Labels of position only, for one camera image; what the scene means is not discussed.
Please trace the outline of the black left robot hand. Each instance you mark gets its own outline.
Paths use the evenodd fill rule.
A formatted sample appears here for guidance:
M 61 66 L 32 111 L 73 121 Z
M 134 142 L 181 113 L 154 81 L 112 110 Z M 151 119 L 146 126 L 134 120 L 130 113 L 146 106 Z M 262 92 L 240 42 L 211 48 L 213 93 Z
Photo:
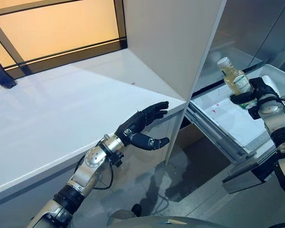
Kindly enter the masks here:
M 131 144 L 147 151 L 160 149 L 170 142 L 169 138 L 154 139 L 142 134 L 142 131 L 155 120 L 162 119 L 168 113 L 168 107 L 169 102 L 165 101 L 138 111 L 121 124 L 114 134 L 120 138 L 124 146 Z

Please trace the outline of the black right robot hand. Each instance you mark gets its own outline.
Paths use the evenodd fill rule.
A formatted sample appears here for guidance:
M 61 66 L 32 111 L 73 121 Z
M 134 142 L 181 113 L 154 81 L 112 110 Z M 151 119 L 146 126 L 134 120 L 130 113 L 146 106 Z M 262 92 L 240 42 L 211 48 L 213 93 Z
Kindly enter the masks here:
M 238 95 L 231 95 L 230 100 L 233 104 L 248 110 L 257 106 L 258 100 L 265 95 L 275 95 L 279 97 L 279 94 L 266 83 L 265 76 L 256 77 L 250 79 L 248 85 L 241 89 Z

